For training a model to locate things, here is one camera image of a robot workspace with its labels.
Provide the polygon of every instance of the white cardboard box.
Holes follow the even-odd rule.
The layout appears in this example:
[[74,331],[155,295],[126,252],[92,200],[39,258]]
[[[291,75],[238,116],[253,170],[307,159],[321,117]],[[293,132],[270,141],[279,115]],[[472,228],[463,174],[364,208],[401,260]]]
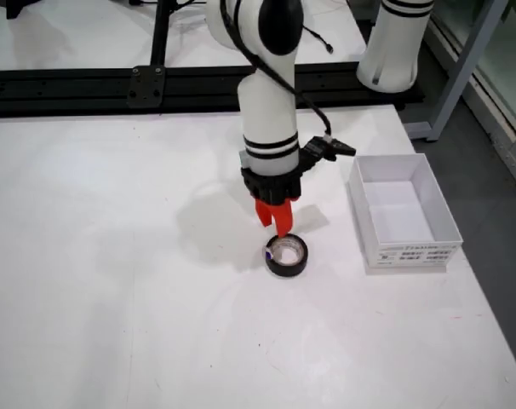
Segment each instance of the white cardboard box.
[[349,188],[370,267],[443,266],[461,246],[424,154],[356,157]]

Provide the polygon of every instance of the white table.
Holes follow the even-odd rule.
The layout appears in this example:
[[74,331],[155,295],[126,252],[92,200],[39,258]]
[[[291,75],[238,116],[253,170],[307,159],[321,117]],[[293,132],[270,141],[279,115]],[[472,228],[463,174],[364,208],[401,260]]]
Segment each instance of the white table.
[[[146,62],[149,32],[126,60],[91,34],[130,32],[124,13],[72,39],[101,52],[36,43],[0,68]],[[186,52],[174,64],[198,60]],[[392,107],[328,114],[359,154],[413,152]],[[298,121],[302,142],[323,130]],[[270,274],[241,142],[237,114],[0,120],[0,408],[516,408],[515,361],[462,252],[442,274],[366,271],[350,158],[303,179],[305,272]]]
[[[6,21],[0,8],[0,70],[127,68],[150,63],[155,6],[127,0],[42,0]],[[304,0],[305,23],[334,47],[304,32],[297,63],[359,60],[365,43],[345,0]],[[166,66],[242,66],[247,60],[209,34],[204,6],[171,16]]]

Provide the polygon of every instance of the black cable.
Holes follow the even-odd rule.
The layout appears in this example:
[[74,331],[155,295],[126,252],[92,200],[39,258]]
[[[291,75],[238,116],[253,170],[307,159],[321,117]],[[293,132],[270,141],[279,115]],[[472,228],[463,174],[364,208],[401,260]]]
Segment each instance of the black cable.
[[332,128],[328,117],[322,112],[309,98],[307,98],[300,91],[296,91],[292,85],[290,85],[283,77],[281,77],[275,70],[273,70],[259,55],[252,53],[243,42],[241,38],[241,32],[239,31],[239,10],[241,9],[241,1],[237,0],[234,11],[234,20],[227,13],[226,0],[221,0],[221,16],[224,22],[224,27],[230,38],[232,39],[235,46],[241,51],[241,54],[250,62],[250,64],[261,71],[263,71],[269,78],[275,81],[278,85],[286,89],[293,96],[301,98],[308,107],[310,107],[319,118],[322,119],[324,127],[326,128],[324,133],[326,135],[332,135]]
[[[158,2],[148,2],[148,1],[141,0],[140,4],[158,4]],[[192,4],[207,4],[207,2],[198,2],[196,0],[187,0],[183,4],[178,4],[176,10],[178,11],[178,10],[182,9],[183,7],[190,6]],[[306,27],[306,26],[303,26],[303,29],[305,31],[307,31],[309,34],[311,34],[313,37],[315,37],[322,44],[324,44],[326,51],[328,51],[330,54],[334,53],[334,47],[332,47],[332,45],[330,43],[328,43],[326,40],[324,40],[324,38],[320,34],[318,34],[317,32],[314,32],[313,30],[311,30],[309,27]]]
[[305,26],[303,26],[303,29],[307,31],[309,34],[311,34],[313,37],[315,37],[322,44],[324,44],[324,47],[326,47],[326,51],[328,51],[330,54],[334,53],[334,47],[332,47],[331,44],[327,43],[326,40],[320,34],[314,32],[313,30]]

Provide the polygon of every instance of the tape roll hole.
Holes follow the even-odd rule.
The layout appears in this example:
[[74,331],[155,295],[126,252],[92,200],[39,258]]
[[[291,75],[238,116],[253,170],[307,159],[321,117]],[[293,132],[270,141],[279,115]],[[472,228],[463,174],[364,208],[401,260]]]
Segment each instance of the tape roll hole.
[[282,266],[294,266],[304,255],[302,245],[290,238],[275,240],[271,251],[273,260]]

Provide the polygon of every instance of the black bracket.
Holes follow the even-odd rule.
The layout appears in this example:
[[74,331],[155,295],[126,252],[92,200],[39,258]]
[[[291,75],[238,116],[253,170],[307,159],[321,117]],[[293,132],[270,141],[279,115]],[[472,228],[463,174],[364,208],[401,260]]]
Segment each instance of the black bracket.
[[128,106],[137,109],[160,107],[164,85],[164,66],[136,66],[129,80]]

